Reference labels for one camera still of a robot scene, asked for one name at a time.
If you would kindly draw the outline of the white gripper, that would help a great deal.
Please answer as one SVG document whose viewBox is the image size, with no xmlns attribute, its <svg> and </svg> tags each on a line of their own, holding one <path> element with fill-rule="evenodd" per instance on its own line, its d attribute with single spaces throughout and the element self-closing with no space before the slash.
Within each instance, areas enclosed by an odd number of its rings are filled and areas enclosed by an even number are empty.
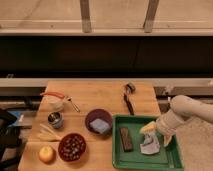
<svg viewBox="0 0 213 171">
<path fill-rule="evenodd" d="M 164 147 L 167 147 L 172 140 L 172 136 L 176 134 L 176 129 L 183 125 L 185 121 L 181 116 L 175 114 L 172 110 L 159 116 L 155 121 L 151 121 L 140 129 L 141 134 L 150 131 L 160 132 L 164 136 Z"/>
</svg>

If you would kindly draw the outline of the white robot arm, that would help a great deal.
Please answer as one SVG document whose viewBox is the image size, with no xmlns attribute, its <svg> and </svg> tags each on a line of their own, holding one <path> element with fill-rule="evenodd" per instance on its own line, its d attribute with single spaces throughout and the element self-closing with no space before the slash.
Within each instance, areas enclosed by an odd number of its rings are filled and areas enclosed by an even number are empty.
<svg viewBox="0 0 213 171">
<path fill-rule="evenodd" d="M 167 146 L 176 130 L 191 118 L 197 117 L 213 124 L 213 104 L 203 103 L 185 95 L 177 95 L 170 101 L 170 109 L 140 129 L 141 134 L 158 131 Z"/>
</svg>

